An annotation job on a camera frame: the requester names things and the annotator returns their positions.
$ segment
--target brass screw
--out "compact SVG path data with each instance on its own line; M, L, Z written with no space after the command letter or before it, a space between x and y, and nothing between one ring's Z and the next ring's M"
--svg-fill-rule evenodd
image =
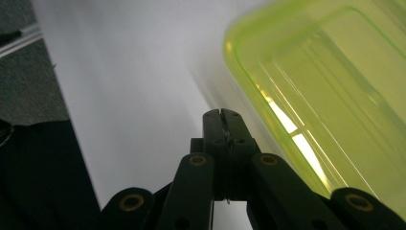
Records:
M346 202L352 206L352 208L359 211L370 212L373 210L373 205L370 201L360 195L348 194L346 195Z
M144 204L144 197L139 194L130 194L120 200L120 209L125 212L132 212L139 209Z
M275 156L263 155L260 157L260 161L265 165L275 166L278 164L278 159Z
M193 157L191 157L189 159L189 161L191 162L191 164L195 165L195 166L201 166L206 164L207 160L206 157L201 156L201 155L195 155Z

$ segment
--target white surface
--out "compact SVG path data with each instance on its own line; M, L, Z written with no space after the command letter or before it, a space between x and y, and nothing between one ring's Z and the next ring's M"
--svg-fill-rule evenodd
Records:
M213 108L240 113L274 151L222 55L227 28L268 1L32 2L101 207L171 182ZM216 205L214 229L250 228L232 204Z

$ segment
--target yellow-green plastic container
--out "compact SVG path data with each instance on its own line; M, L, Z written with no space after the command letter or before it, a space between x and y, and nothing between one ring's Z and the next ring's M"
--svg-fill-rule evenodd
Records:
M359 188L406 219L406 1L279 1L224 55L314 192Z

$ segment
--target translucent plastic box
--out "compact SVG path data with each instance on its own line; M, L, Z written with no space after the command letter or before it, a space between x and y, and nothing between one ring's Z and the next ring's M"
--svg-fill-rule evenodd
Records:
M406 1L276 2L224 55L314 192L359 188L406 219Z

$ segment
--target gray carpet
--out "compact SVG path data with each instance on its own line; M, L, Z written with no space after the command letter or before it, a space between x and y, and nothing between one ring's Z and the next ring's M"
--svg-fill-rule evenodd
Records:
M34 22L28 0L0 1L0 33ZM42 40L0 58L0 118L15 125L69 118Z

